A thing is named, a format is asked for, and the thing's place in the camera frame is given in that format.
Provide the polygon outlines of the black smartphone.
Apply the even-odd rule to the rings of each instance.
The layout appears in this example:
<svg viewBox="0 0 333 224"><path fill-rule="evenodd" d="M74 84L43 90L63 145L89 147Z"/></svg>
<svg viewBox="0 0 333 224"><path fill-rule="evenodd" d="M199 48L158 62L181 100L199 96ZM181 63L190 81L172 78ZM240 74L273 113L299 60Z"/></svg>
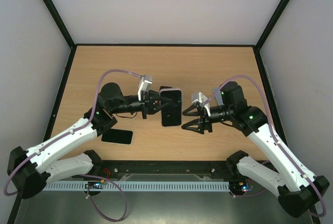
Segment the black smartphone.
<svg viewBox="0 0 333 224"><path fill-rule="evenodd" d="M168 97L173 100L172 105L161 111L161 124L163 127L180 126L182 124L182 97Z"/></svg>
<svg viewBox="0 0 333 224"><path fill-rule="evenodd" d="M172 89L172 87L171 86L161 86L159 88L159 90L163 90L163 89Z"/></svg>

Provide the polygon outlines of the light blue phone case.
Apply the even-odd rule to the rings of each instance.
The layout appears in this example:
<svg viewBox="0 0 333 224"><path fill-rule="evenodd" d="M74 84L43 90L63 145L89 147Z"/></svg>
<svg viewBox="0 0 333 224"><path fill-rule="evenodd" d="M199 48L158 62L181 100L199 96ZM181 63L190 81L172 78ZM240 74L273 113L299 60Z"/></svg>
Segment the light blue phone case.
<svg viewBox="0 0 333 224"><path fill-rule="evenodd" d="M222 99L221 90L218 87L216 87L213 89L213 93L214 93L217 104L223 105L224 103L223 103L223 99Z"/></svg>

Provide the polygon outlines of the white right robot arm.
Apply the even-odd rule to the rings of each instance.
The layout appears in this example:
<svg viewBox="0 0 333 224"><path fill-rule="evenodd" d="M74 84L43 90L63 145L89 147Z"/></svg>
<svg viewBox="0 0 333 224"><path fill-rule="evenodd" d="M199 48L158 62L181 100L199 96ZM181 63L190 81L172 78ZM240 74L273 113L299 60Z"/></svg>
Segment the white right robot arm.
<svg viewBox="0 0 333 224"><path fill-rule="evenodd" d="M220 88L220 94L223 104L211 107L205 95L194 93L192 105L183 115L195 119L183 124L182 129L204 134L212 132L214 123L231 122L231 126L256 144L274 166L269 169L246 152L237 151L226 160L227 173L231 177L244 176L256 181L275 195L284 211L294 218L321 201L329 181L315 175L296 158L266 114L247 104L241 86L229 81Z"/></svg>

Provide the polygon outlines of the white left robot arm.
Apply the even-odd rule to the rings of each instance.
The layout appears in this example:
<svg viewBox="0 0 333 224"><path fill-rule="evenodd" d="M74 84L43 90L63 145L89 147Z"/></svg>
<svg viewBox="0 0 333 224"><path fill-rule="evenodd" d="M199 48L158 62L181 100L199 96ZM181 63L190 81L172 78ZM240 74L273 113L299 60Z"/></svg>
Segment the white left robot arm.
<svg viewBox="0 0 333 224"><path fill-rule="evenodd" d="M52 182L76 175L98 175L102 161L95 151L67 159L63 156L109 131L117 123L115 114L140 112L146 118L171 103L171 99L149 89L148 82L141 82L138 94L129 96L124 96L114 82L103 85L93 107L68 129L39 145L26 150L18 146L10 152L7 174L16 194L28 199Z"/></svg>

